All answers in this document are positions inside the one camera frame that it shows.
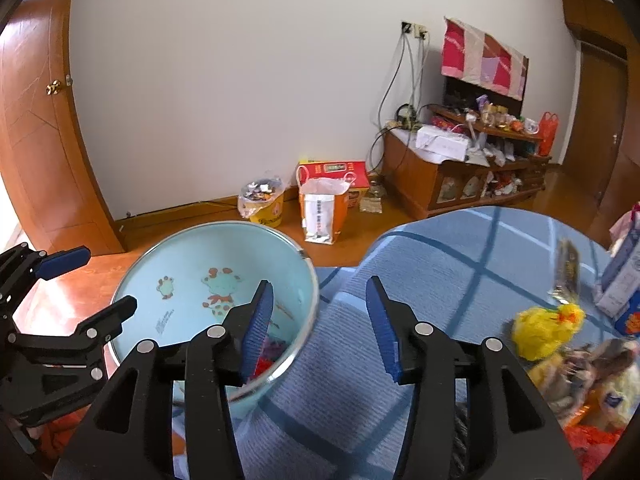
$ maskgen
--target wooden door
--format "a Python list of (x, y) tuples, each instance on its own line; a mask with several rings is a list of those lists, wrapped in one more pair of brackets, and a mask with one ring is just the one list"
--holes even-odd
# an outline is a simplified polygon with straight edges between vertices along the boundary
[(120, 253), (66, 85), (70, 4), (24, 0), (0, 35), (0, 175), (36, 248)]
[(626, 94), (626, 64), (583, 43), (578, 105), (562, 170), (597, 200), (607, 188), (622, 140)]

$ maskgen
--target light blue bucket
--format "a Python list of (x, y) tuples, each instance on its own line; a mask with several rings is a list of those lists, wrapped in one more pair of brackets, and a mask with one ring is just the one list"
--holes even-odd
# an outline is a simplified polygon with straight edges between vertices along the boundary
[[(260, 280), (273, 284), (268, 335), (289, 347), (256, 380), (227, 389), (232, 418), (244, 418), (291, 366), (318, 312), (311, 259), (279, 231), (250, 222), (212, 222), (180, 231), (140, 256), (113, 296), (113, 301), (126, 295), (138, 300), (122, 334), (109, 342), (116, 363), (140, 340), (171, 345), (222, 323), (230, 308), (251, 301)], [(184, 402), (183, 387), (174, 384), (174, 404)]]

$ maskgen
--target wall socket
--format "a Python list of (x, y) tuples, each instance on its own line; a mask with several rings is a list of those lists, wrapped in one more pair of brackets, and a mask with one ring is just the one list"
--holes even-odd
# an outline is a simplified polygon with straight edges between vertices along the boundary
[(427, 27), (425, 27), (424, 25), (420, 25), (419, 23), (401, 22), (401, 27), (403, 34), (413, 33), (414, 38), (423, 40), (427, 35)]

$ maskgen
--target blue checkered blanket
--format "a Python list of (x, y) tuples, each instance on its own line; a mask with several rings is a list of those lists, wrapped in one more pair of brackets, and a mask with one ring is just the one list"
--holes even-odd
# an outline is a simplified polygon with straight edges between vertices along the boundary
[[(413, 222), (382, 235), (356, 269), (317, 269), (322, 304), (311, 338), (236, 428), (246, 478), (392, 478), (413, 387), (397, 386), (385, 374), (364, 300), (369, 277), (380, 276), (390, 298), (449, 336), (475, 343), (499, 336), (510, 344), (517, 312), (556, 305), (548, 291), (560, 238), (569, 238), (581, 257), (587, 322), (572, 344), (615, 336), (591, 297), (608, 254), (574, 229), (528, 211), (482, 207)], [(174, 422), (180, 431), (181, 418)], [(187, 478), (185, 457), (175, 469)]]

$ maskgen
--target yellow plush toy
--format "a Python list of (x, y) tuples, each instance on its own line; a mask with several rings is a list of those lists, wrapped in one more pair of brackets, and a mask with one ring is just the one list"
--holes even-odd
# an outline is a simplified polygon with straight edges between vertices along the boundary
[(584, 311), (576, 304), (564, 304), (557, 310), (532, 306), (516, 316), (511, 338), (520, 357), (538, 361), (568, 343), (583, 322)]

